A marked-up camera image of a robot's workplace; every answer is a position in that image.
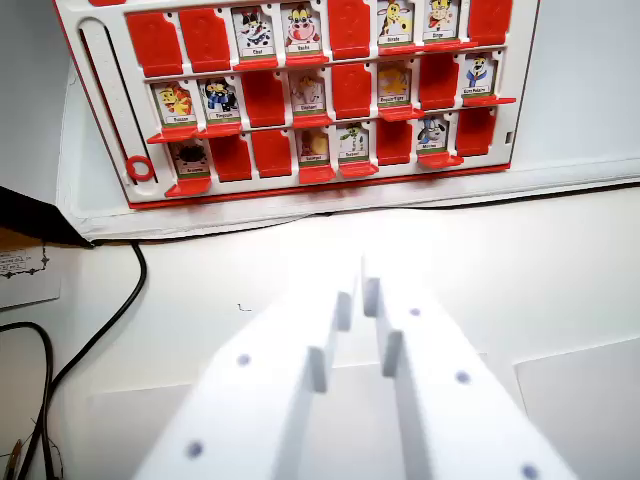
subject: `cartoon character picture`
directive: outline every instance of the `cartoon character picture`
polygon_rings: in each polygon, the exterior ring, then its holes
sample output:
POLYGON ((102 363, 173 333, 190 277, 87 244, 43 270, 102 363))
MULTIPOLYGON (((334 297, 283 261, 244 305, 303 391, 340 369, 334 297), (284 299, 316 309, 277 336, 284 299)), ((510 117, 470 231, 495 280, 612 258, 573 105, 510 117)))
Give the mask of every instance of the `cartoon character picture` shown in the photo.
POLYGON ((226 78, 209 78, 199 81, 198 85, 207 123, 240 120, 235 87, 229 85, 226 78))
POLYGON ((310 73, 289 74, 294 115, 315 114, 326 110, 324 83, 310 73))
POLYGON ((440 116, 425 118, 423 122, 424 128, 418 134, 418 155, 444 152, 447 149, 449 123, 440 116))
POLYGON ((491 94, 495 65, 486 55, 467 55, 466 78, 469 85, 462 90, 463 96, 482 96, 491 94))
POLYGON ((337 129, 340 140, 338 162, 355 162, 369 159, 369 132, 360 124, 337 129))
POLYGON ((211 175, 207 154, 200 140, 185 140, 169 144, 178 178, 199 178, 211 175))
POLYGON ((409 103, 409 86, 411 76, 409 70, 401 64, 384 66, 378 70, 378 105, 396 106, 409 103))
POLYGON ((322 130, 296 132, 300 166, 329 164, 329 137, 322 130))
POLYGON ((413 10, 407 0, 378 0, 379 45, 408 44, 413 35, 413 10))
POLYGON ((423 39, 438 41, 453 38, 458 30, 459 0, 427 0, 423 39))
POLYGON ((153 93, 164 127, 196 123, 191 95, 178 82, 153 85, 153 93))
POLYGON ((284 4, 281 9, 287 54, 319 52, 322 49, 320 14, 309 2, 284 4))
POLYGON ((274 56, 271 18, 259 7, 231 10, 240 57, 274 56))

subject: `white wall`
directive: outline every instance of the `white wall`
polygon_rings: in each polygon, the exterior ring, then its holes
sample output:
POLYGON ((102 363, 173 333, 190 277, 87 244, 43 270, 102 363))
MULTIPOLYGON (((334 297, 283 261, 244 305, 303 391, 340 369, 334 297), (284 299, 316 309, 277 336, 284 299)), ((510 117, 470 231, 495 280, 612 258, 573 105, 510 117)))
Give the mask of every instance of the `white wall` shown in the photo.
POLYGON ((55 203, 67 46, 51 0, 0 7, 0 186, 55 203))

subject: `white paper sheet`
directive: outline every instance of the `white paper sheet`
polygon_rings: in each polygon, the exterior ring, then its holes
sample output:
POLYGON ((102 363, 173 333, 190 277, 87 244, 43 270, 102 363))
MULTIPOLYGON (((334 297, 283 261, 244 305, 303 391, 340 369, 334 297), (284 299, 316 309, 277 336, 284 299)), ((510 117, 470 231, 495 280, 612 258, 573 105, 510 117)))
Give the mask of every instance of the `white paper sheet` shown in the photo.
POLYGON ((57 253, 42 242, 0 229, 0 308, 58 298, 57 253))
POLYGON ((640 339, 516 366, 529 417, 582 480, 640 478, 639 371, 640 339))

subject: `character name label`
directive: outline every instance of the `character name label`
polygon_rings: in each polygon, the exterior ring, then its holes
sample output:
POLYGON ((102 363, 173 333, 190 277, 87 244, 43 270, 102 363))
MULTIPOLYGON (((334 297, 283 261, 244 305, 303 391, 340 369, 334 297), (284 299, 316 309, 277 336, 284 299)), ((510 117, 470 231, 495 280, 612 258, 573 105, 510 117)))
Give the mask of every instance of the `character name label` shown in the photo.
POLYGON ((235 112, 210 112, 209 113, 209 120, 223 120, 225 118, 234 118, 234 117, 238 117, 238 114, 235 112))
POLYGON ((243 57, 256 57, 259 55, 273 55, 273 47, 261 47, 261 48, 243 48, 243 57))
POLYGON ((418 150, 433 150, 435 148, 443 148, 443 142, 429 142, 429 143, 419 143, 418 150))
POLYGON ((378 103, 392 103, 392 102, 408 102, 408 95, 392 95, 386 97, 380 97, 378 103))
POLYGON ((356 152, 340 152, 338 158, 368 157, 367 152, 358 150, 356 152))
POLYGON ((468 87, 462 90, 463 95, 474 95, 476 93, 489 93, 491 91, 491 87, 488 85, 485 87, 468 87))
POLYGON ((196 116, 195 115, 181 115, 181 116, 178 116, 178 117, 167 117, 165 119, 165 121, 168 124, 195 122, 196 121, 196 116))
POLYGON ((305 103, 303 105, 294 105, 294 112, 307 112, 310 110, 324 110, 323 103, 305 103))
POLYGON ((441 38, 451 38, 454 36, 453 30, 440 30, 436 32, 424 32, 422 38, 424 40, 439 40, 441 38))
POLYGON ((289 45, 287 47, 288 52, 296 53, 296 52, 317 52, 320 50, 320 44, 317 42, 311 43, 297 43, 293 45, 289 45))
POLYGON ((386 35, 380 37, 378 43, 380 45, 385 45, 387 43, 400 43, 400 42, 408 42, 409 35, 386 35))
POLYGON ((300 163, 304 162, 318 162, 320 160, 328 160, 329 156, 326 154, 322 155, 305 155, 300 157, 300 163))

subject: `red plastic frame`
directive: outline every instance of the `red plastic frame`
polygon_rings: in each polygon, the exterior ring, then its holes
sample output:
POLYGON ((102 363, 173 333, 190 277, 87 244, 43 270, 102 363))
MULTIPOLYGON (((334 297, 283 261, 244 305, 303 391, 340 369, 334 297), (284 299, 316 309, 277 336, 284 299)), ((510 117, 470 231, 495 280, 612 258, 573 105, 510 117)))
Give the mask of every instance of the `red plastic frame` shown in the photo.
POLYGON ((413 127, 407 122, 378 120, 376 129, 376 153, 378 165, 409 163, 413 127))
POLYGON ((509 103, 516 103, 516 99, 489 95, 486 97, 464 98, 462 100, 462 105, 465 107, 495 107, 496 105, 506 105, 509 103))
POLYGON ((369 56, 369 5, 362 0, 327 0, 329 40, 333 58, 369 56))
POLYGON ((225 122, 207 125, 204 132, 196 133, 196 138, 216 138, 237 135, 242 132, 242 124, 240 122, 225 122))
POLYGON ((259 130, 251 134, 253 158, 260 178, 291 175, 289 137, 281 130, 259 130))
POLYGON ((502 45, 511 23, 513 0, 474 0, 469 11, 469 37, 479 45, 502 45))
POLYGON ((251 180, 249 145, 240 135, 211 138, 209 146, 221 182, 251 180))
POLYGON ((380 171, 378 167, 367 160, 341 163, 338 169, 344 178, 368 177, 380 171))
POLYGON ((180 10, 180 27, 193 71, 215 72, 231 68, 227 29, 214 8, 180 10))
POLYGON ((495 125, 496 117, 490 108, 461 110, 456 139, 458 155, 470 157, 489 153, 495 125))
POLYGON ((131 43, 145 77, 182 74, 182 53, 178 33, 162 12, 127 15, 131 43))
POLYGON ((284 92, 276 75, 269 70, 242 75, 244 101, 252 127, 284 125, 284 92))
POLYGON ((371 114, 371 72, 364 63, 331 67, 333 108, 338 119, 368 117, 371 114))
POLYGON ((425 110, 455 105, 460 65, 452 53, 425 55, 420 59, 420 103, 425 110))
POLYGON ((464 158, 451 155, 449 152, 418 155, 418 163, 427 168, 457 167, 464 163, 464 158))
POLYGON ((131 203, 129 206, 137 210, 145 210, 149 208, 160 208, 168 206, 180 206, 180 205, 198 205, 202 203, 218 203, 229 202, 232 200, 249 200, 252 198, 264 198, 274 195, 293 195, 296 193, 322 193, 326 190, 336 190, 343 188, 360 188, 369 187, 374 185, 387 185, 390 183, 399 182, 419 182, 419 181, 433 181, 439 178, 447 177, 459 177, 462 175, 477 175, 482 173, 495 173, 502 172, 509 169, 510 164, 505 165, 493 165, 490 167, 477 167, 463 170, 450 170, 447 172, 427 172, 417 175, 402 175, 398 177, 383 177, 383 178, 370 178, 367 180, 355 180, 352 182, 336 182, 327 183, 324 185, 304 185, 301 187, 289 187, 289 188, 276 188, 272 190, 260 190, 254 192, 241 192, 241 193, 228 193, 223 195, 211 195, 208 197, 198 198, 183 198, 179 200, 160 200, 156 202, 144 202, 144 203, 131 203))
POLYGON ((300 167, 298 181, 302 185, 309 183, 323 183, 336 178, 336 172, 331 165, 315 165, 313 167, 300 167))
POLYGON ((147 157, 143 157, 142 155, 134 155, 133 157, 127 158, 126 168, 129 176, 136 182, 148 182, 156 175, 156 171, 153 169, 153 163, 151 163, 151 160, 147 157), (147 166, 149 171, 144 175, 140 175, 136 171, 136 163, 143 163, 147 166))

